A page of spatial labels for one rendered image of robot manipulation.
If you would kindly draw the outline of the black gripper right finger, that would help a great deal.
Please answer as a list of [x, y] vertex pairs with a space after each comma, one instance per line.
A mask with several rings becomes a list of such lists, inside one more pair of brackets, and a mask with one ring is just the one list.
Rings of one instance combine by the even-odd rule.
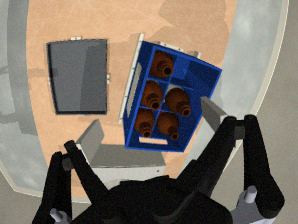
[[197, 191], [210, 198], [236, 147], [236, 140], [243, 139], [244, 191], [236, 208], [229, 211], [233, 224], [272, 224], [285, 199], [270, 174], [257, 117], [247, 114], [244, 120], [237, 120], [208, 97], [200, 99], [202, 116], [215, 134], [198, 159], [192, 159], [175, 181], [152, 201], [150, 208], [155, 220], [160, 224], [175, 222]]

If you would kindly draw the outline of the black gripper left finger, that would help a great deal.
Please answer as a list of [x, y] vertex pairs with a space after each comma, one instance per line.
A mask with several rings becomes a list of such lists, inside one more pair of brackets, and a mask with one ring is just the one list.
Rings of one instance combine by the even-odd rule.
[[104, 136], [99, 119], [95, 119], [76, 142], [70, 140], [64, 144], [66, 154], [58, 151], [52, 155], [42, 202], [32, 224], [70, 224], [73, 221], [72, 169], [75, 169], [84, 191], [102, 221], [105, 224], [124, 223], [126, 213], [121, 204], [89, 166]]

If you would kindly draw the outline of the blue plastic crate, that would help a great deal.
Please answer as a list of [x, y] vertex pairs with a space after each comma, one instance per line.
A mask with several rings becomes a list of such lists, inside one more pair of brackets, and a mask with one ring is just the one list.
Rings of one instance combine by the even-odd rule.
[[[140, 48], [141, 49], [138, 54], [123, 114], [123, 130], [125, 127], [125, 148], [184, 153], [202, 118], [200, 97], [206, 96], [209, 99], [211, 98], [221, 75], [222, 69], [189, 54], [187, 54], [189, 55], [187, 56], [184, 55], [186, 53], [183, 54], [183, 52], [181, 52], [181, 54], [180, 51], [178, 51], [178, 53], [175, 52], [177, 50], [174, 51], [174, 49], [154, 43], [150, 44], [147, 43], [147, 41], [142, 40]], [[173, 71], [171, 76], [164, 78], [155, 78], [149, 73], [156, 49], [168, 52], [168, 54], [172, 57], [175, 70]], [[163, 102], [169, 84], [180, 86], [181, 88], [183, 87], [182, 89], [188, 94], [190, 99], [190, 115], [184, 117], [181, 116], [179, 113], [176, 113], [176, 116], [179, 119], [179, 128], [177, 130], [179, 134], [178, 139], [172, 140], [169, 135], [162, 134], [159, 131], [157, 125], [154, 124], [155, 127], [152, 128], [153, 132], [149, 139], [166, 140], [167, 144], [140, 142], [139, 137], [143, 137], [141, 136], [140, 132], [136, 131], [133, 128], [138, 108], [141, 107], [150, 109], [149, 107], [145, 107], [140, 103], [147, 79], [158, 81], [163, 89], [163, 99], [161, 101], [162, 107], [160, 107], [158, 110], [152, 110], [155, 117], [155, 123], [160, 111], [173, 113]]]

